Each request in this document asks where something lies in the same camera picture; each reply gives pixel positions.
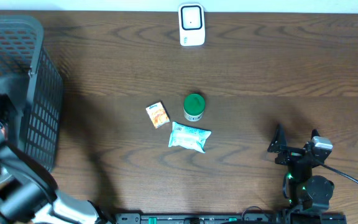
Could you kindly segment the green lid jar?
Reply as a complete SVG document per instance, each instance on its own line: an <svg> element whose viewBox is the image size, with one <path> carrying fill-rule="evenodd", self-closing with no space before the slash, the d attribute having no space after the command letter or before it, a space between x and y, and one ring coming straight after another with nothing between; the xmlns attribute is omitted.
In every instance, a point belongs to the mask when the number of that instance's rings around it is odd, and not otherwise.
<svg viewBox="0 0 358 224"><path fill-rule="evenodd" d="M188 95L183 104L184 117L188 121L199 121L204 114L206 102L204 98L196 93Z"/></svg>

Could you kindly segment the teal wet wipes pack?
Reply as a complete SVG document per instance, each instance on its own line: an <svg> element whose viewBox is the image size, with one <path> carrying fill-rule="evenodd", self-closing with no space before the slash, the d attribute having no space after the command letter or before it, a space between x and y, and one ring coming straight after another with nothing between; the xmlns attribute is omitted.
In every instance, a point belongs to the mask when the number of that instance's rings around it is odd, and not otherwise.
<svg viewBox="0 0 358 224"><path fill-rule="evenodd" d="M173 122L168 146L180 146L185 149L192 149L200 153L205 153L204 145L211 134L212 132L209 130Z"/></svg>

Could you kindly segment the orange tissue packet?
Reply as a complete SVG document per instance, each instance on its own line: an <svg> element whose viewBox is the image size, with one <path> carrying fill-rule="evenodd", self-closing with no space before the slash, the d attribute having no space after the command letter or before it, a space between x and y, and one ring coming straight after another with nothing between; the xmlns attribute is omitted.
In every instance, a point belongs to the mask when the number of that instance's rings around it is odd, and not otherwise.
<svg viewBox="0 0 358 224"><path fill-rule="evenodd" d="M145 110L155 129L170 122L170 118L161 101L146 107Z"/></svg>

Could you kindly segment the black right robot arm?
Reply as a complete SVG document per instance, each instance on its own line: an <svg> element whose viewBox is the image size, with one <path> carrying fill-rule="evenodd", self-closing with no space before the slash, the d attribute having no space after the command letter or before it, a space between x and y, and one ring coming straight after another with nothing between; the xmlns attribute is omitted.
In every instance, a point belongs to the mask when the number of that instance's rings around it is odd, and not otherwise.
<svg viewBox="0 0 358 224"><path fill-rule="evenodd" d="M285 223L307 219L321 221L322 213L328 210L334 184L321 175L313 175L313 168L323 166L332 149L332 142L321 137L315 129L303 147L290 147L284 128L277 125L267 151L277 154L276 164L288 167L283 180L283 195L289 199L290 208L281 214Z"/></svg>

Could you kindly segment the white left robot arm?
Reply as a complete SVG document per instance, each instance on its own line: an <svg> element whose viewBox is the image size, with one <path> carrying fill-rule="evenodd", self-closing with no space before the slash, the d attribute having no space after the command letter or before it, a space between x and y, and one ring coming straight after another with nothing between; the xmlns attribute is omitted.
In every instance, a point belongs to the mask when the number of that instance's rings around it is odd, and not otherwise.
<svg viewBox="0 0 358 224"><path fill-rule="evenodd" d="M113 223L98 206L62 192L50 172L10 143L0 124L0 223Z"/></svg>

